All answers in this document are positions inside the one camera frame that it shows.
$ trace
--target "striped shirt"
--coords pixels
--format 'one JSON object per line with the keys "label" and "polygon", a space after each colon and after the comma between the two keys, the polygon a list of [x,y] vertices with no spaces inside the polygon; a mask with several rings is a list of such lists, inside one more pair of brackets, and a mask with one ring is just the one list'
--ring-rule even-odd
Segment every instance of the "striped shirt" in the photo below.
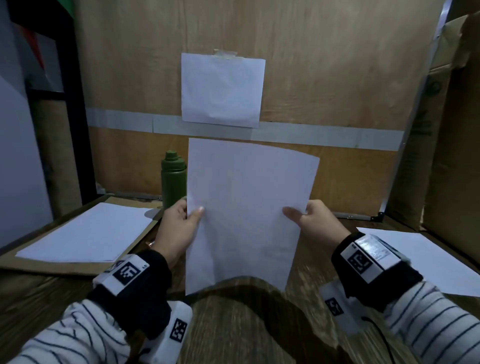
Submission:
{"label": "striped shirt", "polygon": [[[390,329],[425,364],[480,363],[480,321],[428,282],[407,291],[385,312]],[[125,332],[89,300],[70,305],[63,318],[27,341],[11,364],[124,364]]]}

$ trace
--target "black cable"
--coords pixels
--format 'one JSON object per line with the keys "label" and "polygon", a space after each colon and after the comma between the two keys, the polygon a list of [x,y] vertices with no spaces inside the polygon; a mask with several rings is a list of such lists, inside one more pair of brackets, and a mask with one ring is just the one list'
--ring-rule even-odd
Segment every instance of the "black cable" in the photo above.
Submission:
{"label": "black cable", "polygon": [[377,328],[378,333],[380,334],[380,337],[382,338],[382,340],[385,343],[385,346],[387,347],[388,355],[390,356],[390,360],[392,361],[392,364],[395,364],[395,360],[393,359],[392,351],[390,350],[390,345],[388,345],[387,339],[385,338],[383,332],[380,330],[380,328],[377,326],[377,324],[371,318],[369,318],[367,316],[362,316],[361,319],[363,321],[368,321],[368,322],[372,323]]}

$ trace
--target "stack of white paper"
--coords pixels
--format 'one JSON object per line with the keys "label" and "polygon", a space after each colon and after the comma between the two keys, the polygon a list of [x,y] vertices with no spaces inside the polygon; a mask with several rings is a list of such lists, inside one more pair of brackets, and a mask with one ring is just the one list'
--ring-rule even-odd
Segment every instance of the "stack of white paper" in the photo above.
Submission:
{"label": "stack of white paper", "polygon": [[57,263],[114,262],[152,222],[149,208],[100,203],[17,252]]}
{"label": "stack of white paper", "polygon": [[258,128],[265,60],[181,55],[184,121]]}
{"label": "stack of white paper", "polygon": [[319,159],[293,150],[190,139],[188,212],[205,214],[187,251],[186,294],[238,276],[284,290],[299,227],[283,206],[305,211]]}
{"label": "stack of white paper", "polygon": [[378,236],[411,260],[423,277],[443,293],[480,297],[480,275],[422,234],[358,228]]}

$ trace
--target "green water bottle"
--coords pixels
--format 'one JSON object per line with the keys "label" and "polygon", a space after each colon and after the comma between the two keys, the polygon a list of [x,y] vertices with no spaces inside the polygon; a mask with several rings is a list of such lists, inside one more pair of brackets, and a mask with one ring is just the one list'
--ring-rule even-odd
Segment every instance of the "green water bottle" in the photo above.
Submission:
{"label": "green water bottle", "polygon": [[163,208],[167,209],[187,195],[187,166],[177,152],[169,150],[162,160]]}

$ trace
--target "black wristband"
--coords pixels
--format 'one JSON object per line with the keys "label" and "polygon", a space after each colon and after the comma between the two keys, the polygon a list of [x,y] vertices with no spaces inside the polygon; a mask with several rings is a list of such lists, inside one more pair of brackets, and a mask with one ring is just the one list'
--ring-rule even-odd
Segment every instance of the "black wristband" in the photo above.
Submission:
{"label": "black wristband", "polygon": [[346,237],[335,249],[332,263],[347,297],[356,297],[364,306],[383,312],[389,303],[398,300],[405,292],[420,282],[423,276],[407,262],[400,261],[367,283],[340,255],[351,243],[364,235],[362,232],[355,232]]}
{"label": "black wristband", "polygon": [[171,309],[166,294],[172,285],[172,274],[160,253],[148,249],[137,255],[149,267],[131,284],[117,296],[103,285],[98,285],[87,299],[112,315],[127,335],[139,329],[149,340],[153,340],[163,332],[170,320]]}

